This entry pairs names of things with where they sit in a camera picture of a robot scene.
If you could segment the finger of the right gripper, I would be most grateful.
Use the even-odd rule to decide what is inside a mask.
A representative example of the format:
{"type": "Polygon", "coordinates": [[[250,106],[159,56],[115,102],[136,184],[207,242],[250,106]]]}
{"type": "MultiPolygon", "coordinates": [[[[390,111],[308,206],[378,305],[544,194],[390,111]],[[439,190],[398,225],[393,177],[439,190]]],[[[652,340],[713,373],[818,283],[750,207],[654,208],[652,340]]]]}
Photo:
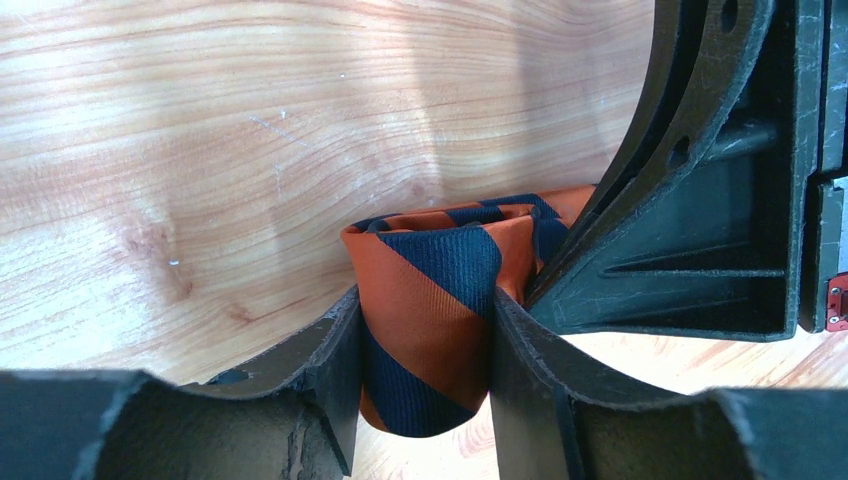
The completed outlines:
{"type": "Polygon", "coordinates": [[[659,1],[630,126],[528,310],[559,334],[820,332],[803,261],[825,5],[659,1]]]}

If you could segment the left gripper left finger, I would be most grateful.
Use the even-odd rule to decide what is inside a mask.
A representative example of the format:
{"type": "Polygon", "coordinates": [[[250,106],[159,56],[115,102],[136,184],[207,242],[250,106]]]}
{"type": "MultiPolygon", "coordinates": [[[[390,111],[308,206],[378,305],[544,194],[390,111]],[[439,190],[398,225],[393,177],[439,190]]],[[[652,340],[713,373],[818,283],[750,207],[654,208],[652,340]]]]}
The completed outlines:
{"type": "Polygon", "coordinates": [[[204,384],[143,370],[5,370],[5,479],[339,479],[360,401],[356,289],[204,384]]]}

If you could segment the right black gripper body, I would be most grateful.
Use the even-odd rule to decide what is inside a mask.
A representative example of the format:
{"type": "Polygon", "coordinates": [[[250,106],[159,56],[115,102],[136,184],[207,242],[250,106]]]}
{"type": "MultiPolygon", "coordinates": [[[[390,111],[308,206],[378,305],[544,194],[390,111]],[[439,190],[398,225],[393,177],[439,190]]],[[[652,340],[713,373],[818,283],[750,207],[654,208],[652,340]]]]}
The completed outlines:
{"type": "Polygon", "coordinates": [[[817,164],[808,182],[800,325],[847,329],[847,3],[824,1],[817,164]]]}

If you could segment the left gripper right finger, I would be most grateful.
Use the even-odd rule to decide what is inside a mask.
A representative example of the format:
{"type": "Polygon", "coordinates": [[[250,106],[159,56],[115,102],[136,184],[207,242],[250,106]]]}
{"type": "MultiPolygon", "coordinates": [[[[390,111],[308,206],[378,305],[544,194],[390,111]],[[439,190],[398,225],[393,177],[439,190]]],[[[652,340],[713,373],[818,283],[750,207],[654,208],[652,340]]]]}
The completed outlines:
{"type": "Polygon", "coordinates": [[[634,379],[495,301],[491,409],[504,479],[843,479],[843,389],[715,388],[634,379]]]}

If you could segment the orange navy striped tie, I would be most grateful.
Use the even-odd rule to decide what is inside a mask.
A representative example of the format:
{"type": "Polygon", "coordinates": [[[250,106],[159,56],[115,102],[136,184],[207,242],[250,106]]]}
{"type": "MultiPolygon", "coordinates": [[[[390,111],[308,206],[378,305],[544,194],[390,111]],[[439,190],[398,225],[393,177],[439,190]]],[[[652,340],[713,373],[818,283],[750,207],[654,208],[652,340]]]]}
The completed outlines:
{"type": "Polygon", "coordinates": [[[364,318],[364,419],[410,438],[470,420],[489,391],[495,299],[522,301],[590,185],[393,213],[346,227],[364,318]]]}

